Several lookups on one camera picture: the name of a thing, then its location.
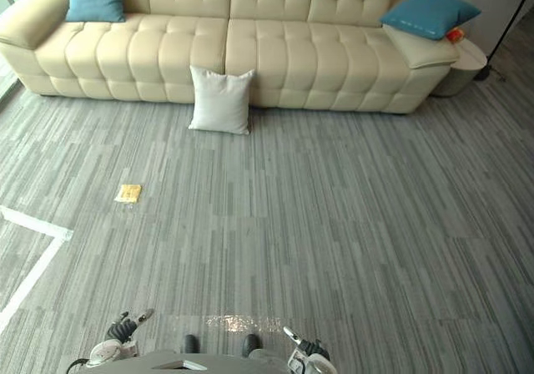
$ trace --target side table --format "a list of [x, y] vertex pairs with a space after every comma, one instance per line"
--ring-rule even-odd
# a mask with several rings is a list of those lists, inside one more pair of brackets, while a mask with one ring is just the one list
[[432, 90], [432, 96], [450, 97], [462, 91], [487, 64], [486, 55], [466, 38], [456, 44], [460, 59], [451, 65], [451, 71]]

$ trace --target white tape line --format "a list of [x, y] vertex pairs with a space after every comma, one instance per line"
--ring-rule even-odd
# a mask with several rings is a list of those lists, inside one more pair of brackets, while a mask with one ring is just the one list
[[54, 238], [52, 243], [48, 245], [48, 248], [41, 255], [41, 258], [35, 263], [28, 276], [24, 278], [23, 282], [18, 286], [17, 290], [11, 296], [8, 305], [0, 312], [0, 334], [8, 326], [9, 321], [17, 312], [24, 298], [30, 293], [33, 286], [37, 283], [43, 272], [47, 269], [48, 264], [52, 261], [53, 257], [58, 253], [59, 248], [65, 240], [61, 238]]
[[49, 222], [41, 221], [37, 218], [30, 217], [29, 215], [11, 210], [3, 205], [0, 205], [0, 212], [2, 212], [4, 219], [11, 221], [14, 224], [53, 237], [50, 245], [48, 245], [47, 249], [41, 255], [37, 263], [35, 263], [29, 274], [18, 286], [15, 293], [13, 293], [8, 304], [2, 311], [0, 311], [0, 335], [2, 335], [3, 330], [6, 329], [18, 308], [23, 303], [26, 296], [28, 296], [28, 293], [30, 293], [43, 272], [47, 269], [50, 261], [52, 261], [56, 253], [58, 253], [61, 245], [73, 237], [73, 232], [66, 228], [62, 228], [61, 226], [50, 224]]
[[70, 238], [73, 237], [73, 232], [71, 230], [50, 224], [46, 221], [38, 220], [37, 218], [11, 210], [3, 205], [0, 205], [0, 212], [2, 212], [4, 219], [11, 221], [14, 224], [21, 225], [24, 228], [28, 228], [29, 230], [35, 230], [41, 234], [52, 236], [53, 238], [61, 238], [62, 240], [70, 240]]

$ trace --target small yellow bag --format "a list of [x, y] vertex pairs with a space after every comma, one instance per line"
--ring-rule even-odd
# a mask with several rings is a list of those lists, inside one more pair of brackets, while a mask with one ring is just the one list
[[140, 193], [140, 184], [121, 184], [115, 201], [119, 203], [137, 203]]

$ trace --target gray carpet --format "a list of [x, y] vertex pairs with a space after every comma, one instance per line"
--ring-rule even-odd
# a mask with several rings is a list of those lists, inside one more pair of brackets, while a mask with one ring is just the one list
[[[120, 311], [143, 351], [239, 354], [281, 326], [340, 373], [534, 365], [534, 17], [492, 75], [410, 116], [43, 98], [0, 112], [0, 205], [72, 229], [0, 336], [0, 372], [63, 372]], [[142, 184], [132, 208], [113, 201]], [[49, 238], [0, 220], [0, 309]]]

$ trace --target cream leather sofa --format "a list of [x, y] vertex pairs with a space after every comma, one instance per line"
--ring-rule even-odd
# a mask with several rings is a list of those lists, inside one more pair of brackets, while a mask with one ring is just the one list
[[393, 0], [125, 0], [125, 23], [66, 23], [68, 0], [20, 0], [0, 52], [37, 94], [192, 103], [189, 65], [252, 68], [260, 107], [409, 113], [457, 59], [382, 28]]

